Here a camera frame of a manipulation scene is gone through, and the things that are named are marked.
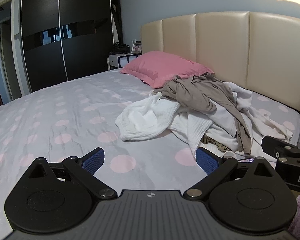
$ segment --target pile of clothes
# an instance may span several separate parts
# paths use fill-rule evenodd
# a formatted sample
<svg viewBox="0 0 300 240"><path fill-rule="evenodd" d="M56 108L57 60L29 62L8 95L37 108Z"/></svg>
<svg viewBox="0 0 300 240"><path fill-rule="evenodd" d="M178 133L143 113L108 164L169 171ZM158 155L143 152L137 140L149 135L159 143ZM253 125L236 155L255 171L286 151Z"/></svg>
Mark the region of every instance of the pile of clothes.
<svg viewBox="0 0 300 240"><path fill-rule="evenodd" d="M210 73L181 79L175 76L149 98L127 106L115 123L121 140L147 140L166 129L189 144L195 155L205 147L218 156L264 156L266 135L289 141L293 133L251 106L252 92L222 82Z"/></svg>

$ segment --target doorway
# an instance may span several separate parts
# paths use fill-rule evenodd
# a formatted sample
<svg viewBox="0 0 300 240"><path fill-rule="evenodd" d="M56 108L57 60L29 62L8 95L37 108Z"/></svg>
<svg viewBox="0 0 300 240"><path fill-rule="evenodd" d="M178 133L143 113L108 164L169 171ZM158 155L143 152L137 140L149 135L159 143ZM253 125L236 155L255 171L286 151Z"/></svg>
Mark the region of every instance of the doorway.
<svg viewBox="0 0 300 240"><path fill-rule="evenodd" d="M21 98L21 90L14 65L11 41L11 23L10 19L0 23L0 54L2 68L7 81L8 92L12 100Z"/></svg>

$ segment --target cream leather headboard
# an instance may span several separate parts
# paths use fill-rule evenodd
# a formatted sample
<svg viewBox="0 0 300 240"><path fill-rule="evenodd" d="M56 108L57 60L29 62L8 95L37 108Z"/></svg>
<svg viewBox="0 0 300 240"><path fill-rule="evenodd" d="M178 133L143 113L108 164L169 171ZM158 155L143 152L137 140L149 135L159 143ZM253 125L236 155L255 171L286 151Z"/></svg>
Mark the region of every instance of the cream leather headboard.
<svg viewBox="0 0 300 240"><path fill-rule="evenodd" d="M216 76L300 111L300 19L257 12L168 18L141 28L142 51L199 62Z"/></svg>

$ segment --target black mechanical arm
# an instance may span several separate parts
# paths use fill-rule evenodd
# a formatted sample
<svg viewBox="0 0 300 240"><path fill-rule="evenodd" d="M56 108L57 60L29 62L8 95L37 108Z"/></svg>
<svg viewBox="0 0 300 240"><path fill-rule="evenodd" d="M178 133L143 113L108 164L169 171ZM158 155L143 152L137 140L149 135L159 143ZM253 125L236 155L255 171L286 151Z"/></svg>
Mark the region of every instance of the black mechanical arm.
<svg viewBox="0 0 300 240"><path fill-rule="evenodd" d="M93 174L104 162L97 148L62 163L36 158L9 194L4 210L8 240L53 239L296 239L287 228L297 210L300 149L272 137L263 157L219 158L204 148L198 165L208 174L179 190L114 189Z"/></svg>

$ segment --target white towel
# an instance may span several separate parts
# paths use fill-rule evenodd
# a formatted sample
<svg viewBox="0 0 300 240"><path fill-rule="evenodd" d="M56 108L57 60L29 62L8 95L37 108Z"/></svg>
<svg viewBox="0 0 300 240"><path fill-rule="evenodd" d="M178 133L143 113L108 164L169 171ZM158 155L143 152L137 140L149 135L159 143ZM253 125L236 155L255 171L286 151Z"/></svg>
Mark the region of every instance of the white towel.
<svg viewBox="0 0 300 240"><path fill-rule="evenodd" d="M251 106L251 91L234 83L225 82L225 84L231 87L237 108L247 125L251 136L252 156L268 157L261 149L263 136L270 135L278 139L290 140L292 132ZM180 140L189 144L194 156L197 148L202 145L200 140L204 134L227 146L233 152L243 155L237 152L238 142L234 137L236 134L234 118L223 106L213 102L217 110L208 116L182 107L178 102L161 98L161 96L160 92L153 94L152 91L149 98L134 102L122 111L115 120L115 124L120 129L122 141L151 139L168 128Z"/></svg>

